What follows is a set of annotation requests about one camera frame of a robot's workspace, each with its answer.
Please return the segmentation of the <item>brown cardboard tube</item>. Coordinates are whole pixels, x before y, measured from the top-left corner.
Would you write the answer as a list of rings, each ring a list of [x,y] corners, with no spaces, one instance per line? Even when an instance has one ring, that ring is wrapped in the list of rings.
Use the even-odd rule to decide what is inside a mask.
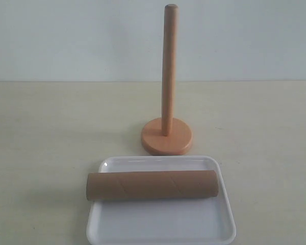
[[[89,201],[199,199],[218,192],[214,170],[90,173],[86,183]]]

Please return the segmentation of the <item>wooden paper towel holder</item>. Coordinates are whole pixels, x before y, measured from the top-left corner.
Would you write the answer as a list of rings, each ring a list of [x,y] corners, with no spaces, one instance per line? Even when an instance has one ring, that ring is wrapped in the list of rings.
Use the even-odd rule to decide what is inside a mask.
[[[141,131],[143,148],[156,156],[183,155],[193,140],[188,124],[173,116],[178,13],[176,4],[164,8],[161,117],[149,121]]]

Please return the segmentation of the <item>white plastic tray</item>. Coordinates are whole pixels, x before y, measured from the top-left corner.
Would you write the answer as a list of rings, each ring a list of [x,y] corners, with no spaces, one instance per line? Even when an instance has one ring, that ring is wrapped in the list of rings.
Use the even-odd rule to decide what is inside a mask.
[[[127,156],[104,160],[99,171],[214,170],[215,198],[94,202],[90,244],[230,244],[237,230],[219,164],[208,156]]]

